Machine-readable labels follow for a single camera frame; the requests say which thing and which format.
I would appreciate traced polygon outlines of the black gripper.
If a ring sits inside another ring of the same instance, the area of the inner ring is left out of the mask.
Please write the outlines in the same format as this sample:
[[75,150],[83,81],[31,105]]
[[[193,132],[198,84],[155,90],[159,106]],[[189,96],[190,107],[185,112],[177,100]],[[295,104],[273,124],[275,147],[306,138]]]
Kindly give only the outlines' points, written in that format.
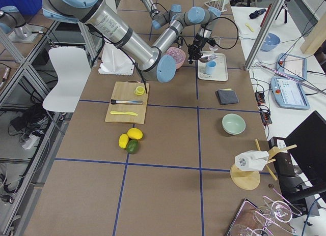
[[193,63],[193,56],[194,60],[199,60],[203,54],[202,49],[204,48],[205,44],[209,40],[209,37],[204,37],[201,34],[196,34],[193,40],[193,43],[188,46],[188,63]]

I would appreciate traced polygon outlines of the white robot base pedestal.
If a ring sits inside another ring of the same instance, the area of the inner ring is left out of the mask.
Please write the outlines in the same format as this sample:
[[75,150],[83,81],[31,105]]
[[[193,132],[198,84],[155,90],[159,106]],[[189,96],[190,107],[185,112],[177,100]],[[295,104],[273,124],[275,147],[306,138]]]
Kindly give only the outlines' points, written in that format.
[[99,74],[131,76],[134,65],[131,59],[114,45],[106,43],[101,57]]

